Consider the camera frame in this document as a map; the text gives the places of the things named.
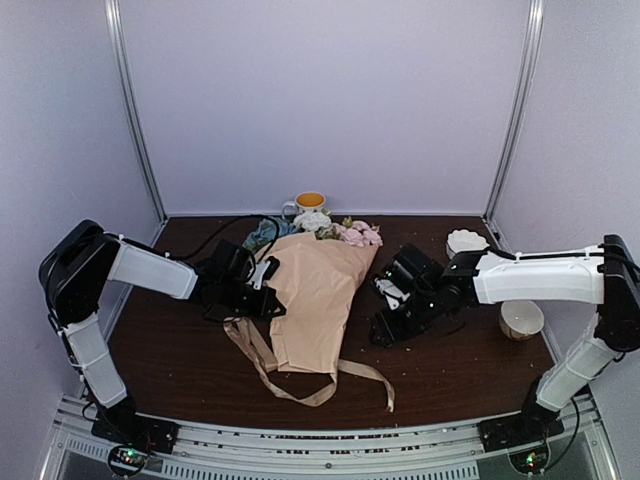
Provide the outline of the blue hydrangea fake flower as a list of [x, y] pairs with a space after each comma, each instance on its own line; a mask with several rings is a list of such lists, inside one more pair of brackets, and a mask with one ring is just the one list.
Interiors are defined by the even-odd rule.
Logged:
[[244, 240], [242, 246], [252, 252], [258, 252], [274, 239], [297, 234], [296, 226], [281, 217], [262, 219], [256, 230], [252, 231]]

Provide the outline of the green and tan wrapping paper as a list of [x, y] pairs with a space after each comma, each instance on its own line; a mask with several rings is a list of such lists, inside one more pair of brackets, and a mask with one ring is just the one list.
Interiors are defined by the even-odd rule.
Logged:
[[278, 371], [337, 372], [352, 302], [377, 251], [312, 233], [276, 241], [270, 255], [280, 265], [267, 285], [286, 309], [269, 332]]

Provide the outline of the white fake flower bunch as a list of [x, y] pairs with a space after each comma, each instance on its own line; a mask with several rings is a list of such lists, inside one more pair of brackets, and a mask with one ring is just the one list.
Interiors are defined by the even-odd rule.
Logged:
[[331, 215], [324, 211], [305, 211], [294, 218], [293, 225], [300, 232], [313, 233], [318, 240], [335, 236]]

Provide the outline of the white mug with orange inside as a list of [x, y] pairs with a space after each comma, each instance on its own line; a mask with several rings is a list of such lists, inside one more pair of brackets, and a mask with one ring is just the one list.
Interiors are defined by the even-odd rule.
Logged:
[[326, 204], [326, 197], [315, 191], [302, 192], [293, 200], [286, 201], [281, 208], [281, 217], [297, 216], [306, 212], [321, 211]]

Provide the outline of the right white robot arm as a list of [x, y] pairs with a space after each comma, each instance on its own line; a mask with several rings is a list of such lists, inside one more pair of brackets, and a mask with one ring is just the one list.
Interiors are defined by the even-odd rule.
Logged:
[[595, 306], [596, 316], [564, 359], [533, 383], [513, 419], [519, 440], [535, 440], [572, 397], [606, 366], [639, 348], [639, 267], [618, 235], [595, 246], [550, 253], [462, 251], [441, 265], [407, 244], [373, 279], [385, 307], [370, 341], [390, 347], [425, 333], [464, 308], [514, 301]]

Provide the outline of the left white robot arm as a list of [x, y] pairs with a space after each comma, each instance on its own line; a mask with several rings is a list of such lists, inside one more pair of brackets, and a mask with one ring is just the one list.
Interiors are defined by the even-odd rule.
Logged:
[[219, 310], [231, 319], [271, 320], [287, 311], [268, 284], [280, 266], [274, 256], [255, 255], [228, 240], [218, 241], [207, 256], [202, 250], [162, 253], [84, 219], [39, 266], [49, 323], [93, 400], [109, 409], [106, 429], [123, 444], [137, 442], [144, 424], [121, 405], [129, 392], [107, 342], [120, 304], [134, 289]]

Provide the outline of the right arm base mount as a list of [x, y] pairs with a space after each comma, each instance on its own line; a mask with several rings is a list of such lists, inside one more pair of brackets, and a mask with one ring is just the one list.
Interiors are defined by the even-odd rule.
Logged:
[[483, 420], [478, 432], [485, 452], [542, 442], [565, 431], [558, 411], [527, 403], [519, 413]]

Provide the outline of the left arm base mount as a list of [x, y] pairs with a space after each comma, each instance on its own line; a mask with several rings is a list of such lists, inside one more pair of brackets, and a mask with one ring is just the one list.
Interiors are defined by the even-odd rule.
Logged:
[[129, 445], [146, 453], [173, 452], [179, 425], [173, 421], [138, 414], [136, 402], [131, 395], [109, 408], [97, 401], [94, 404], [97, 413], [91, 429], [93, 436]]

